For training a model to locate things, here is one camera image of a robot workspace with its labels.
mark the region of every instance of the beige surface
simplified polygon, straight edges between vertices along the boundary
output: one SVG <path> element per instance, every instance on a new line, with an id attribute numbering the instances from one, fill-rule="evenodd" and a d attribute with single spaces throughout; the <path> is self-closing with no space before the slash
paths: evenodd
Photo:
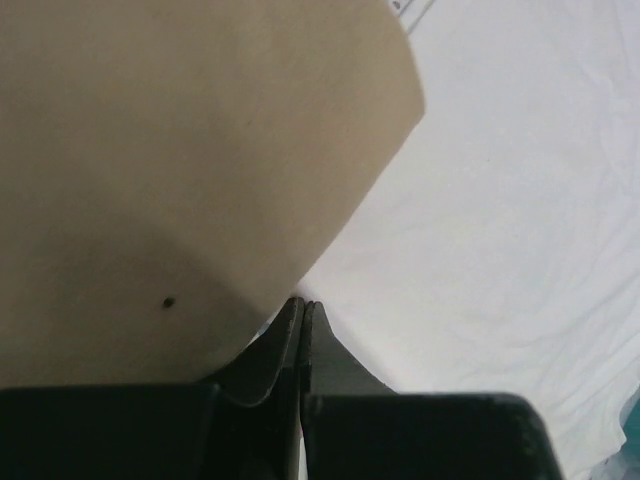
<path id="1" fill-rule="evenodd" d="M 422 114 L 381 1 L 0 9 L 1 386 L 228 361 Z"/>

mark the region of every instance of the white fabric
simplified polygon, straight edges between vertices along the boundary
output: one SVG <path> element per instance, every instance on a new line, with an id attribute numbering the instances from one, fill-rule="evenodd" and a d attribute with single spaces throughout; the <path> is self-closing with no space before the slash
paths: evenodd
<path id="1" fill-rule="evenodd" d="M 411 42 L 427 116 L 300 290 L 396 389 L 524 395 L 588 478 L 640 379 L 640 3 L 438 0 Z"/>

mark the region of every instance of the white sheet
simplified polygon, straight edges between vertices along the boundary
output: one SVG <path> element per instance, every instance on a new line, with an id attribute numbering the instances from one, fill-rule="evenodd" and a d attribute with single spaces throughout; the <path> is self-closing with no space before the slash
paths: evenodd
<path id="1" fill-rule="evenodd" d="M 640 4 L 438 0 L 411 42 L 427 116 L 300 289 L 398 390 L 524 395 L 588 478 L 640 379 Z"/>

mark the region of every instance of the teal object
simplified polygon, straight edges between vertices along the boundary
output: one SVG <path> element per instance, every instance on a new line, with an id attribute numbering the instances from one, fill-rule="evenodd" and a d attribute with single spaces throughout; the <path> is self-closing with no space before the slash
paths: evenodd
<path id="1" fill-rule="evenodd" d="M 625 460 L 631 467 L 640 467 L 640 401 L 631 410 L 622 430 L 627 436 L 622 446 Z"/>

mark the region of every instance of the black plastic object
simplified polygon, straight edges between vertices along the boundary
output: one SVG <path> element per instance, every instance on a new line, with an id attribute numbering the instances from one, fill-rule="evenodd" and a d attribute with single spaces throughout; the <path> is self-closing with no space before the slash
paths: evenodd
<path id="1" fill-rule="evenodd" d="M 306 418 L 313 480 L 562 478 L 542 423 L 516 397 L 315 396 Z"/>
<path id="2" fill-rule="evenodd" d="M 559 480 L 544 427 L 507 395 L 404 396 L 289 300 L 191 385 L 0 393 L 0 479 Z"/>

